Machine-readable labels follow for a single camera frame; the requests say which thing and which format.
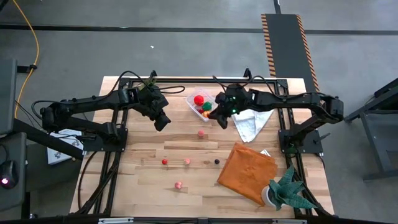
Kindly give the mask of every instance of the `clear plastic container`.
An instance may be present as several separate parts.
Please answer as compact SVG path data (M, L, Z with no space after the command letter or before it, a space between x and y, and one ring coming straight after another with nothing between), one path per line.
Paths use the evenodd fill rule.
M205 99L205 102L211 103L212 111L214 109L216 109L216 107L217 107L216 101L215 101L214 97L212 97L204 88L196 88L195 91L191 95L187 96L187 98L185 99L185 101L188 103L189 107L191 107L193 112L195 112L204 122L207 122L207 121L209 121L209 119L205 118L198 111L198 109L201 109L201 106L196 105L195 102L193 101L194 97L197 95L203 96Z

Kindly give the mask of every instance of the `gray floor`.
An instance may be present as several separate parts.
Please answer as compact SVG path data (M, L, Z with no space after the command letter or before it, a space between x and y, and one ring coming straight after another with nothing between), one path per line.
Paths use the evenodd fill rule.
M34 24L138 27L261 28L261 13L273 13L272 0L20 0ZM280 0L283 13L300 14L306 29L398 30L397 1ZM21 23L12 4L0 22ZM134 70L148 75L241 76L246 67L268 76L262 34L37 32L39 69L22 104L98 94L102 77ZM307 37L322 92L338 95L345 114L364 104L372 92L398 77L397 36ZM0 31L0 57L32 63L30 31ZM19 86L24 75L18 76ZM335 213L396 223L398 179L364 183L376 164L361 123L325 125L326 174ZM76 180L36 192L32 211L40 216L67 214ZM17 209L0 213L15 218Z

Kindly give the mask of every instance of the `red light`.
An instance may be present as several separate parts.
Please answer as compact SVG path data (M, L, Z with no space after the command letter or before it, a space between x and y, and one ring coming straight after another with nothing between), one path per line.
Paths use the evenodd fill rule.
M3 178L3 179L1 180L1 182L2 182L3 184L8 184L8 180L7 180L6 178Z

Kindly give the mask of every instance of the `orange cloth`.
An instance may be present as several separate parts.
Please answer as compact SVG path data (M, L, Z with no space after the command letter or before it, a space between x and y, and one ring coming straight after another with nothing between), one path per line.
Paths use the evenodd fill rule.
M261 191L276 172L274 158L235 143L217 182L264 206Z

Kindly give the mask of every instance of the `wooden tabletop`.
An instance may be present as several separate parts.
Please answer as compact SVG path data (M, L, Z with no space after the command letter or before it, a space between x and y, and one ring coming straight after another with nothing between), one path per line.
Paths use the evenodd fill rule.
M104 77L100 95L113 87L117 77ZM301 78L288 78L290 94L305 92ZM176 83L158 83L171 86ZM228 128L222 129L215 120L203 122L186 104L185 97L196 87L205 88L213 96L222 91L216 83L178 83L187 89L180 94L165 95L169 105L164 108L172 120L163 131L155 130L154 122L134 110L129 111L127 128L129 135L126 151L122 154L116 184L112 216L130 217L228 217L228 218L293 218L289 206L275 211L272 207L260 207L253 201L217 184L217 178L235 142L242 142L231 119ZM265 84L250 84L247 87L268 91ZM111 121L113 111L96 111L94 121ZM294 109L296 123L311 116L305 109ZM199 129L205 137L197 136ZM278 165L276 181L286 171L284 155L279 149L277 132L280 129L275 110L266 126L253 142L246 143L255 151L267 149ZM104 153L97 153L88 165L81 186L84 203L92 194L100 179ZM328 183L321 160L311 154L302 154L307 185L317 200L333 213ZM191 159L189 166L184 159ZM167 166L161 160L168 159ZM181 190L174 183L181 181ZM77 193L73 198L71 212L77 207Z

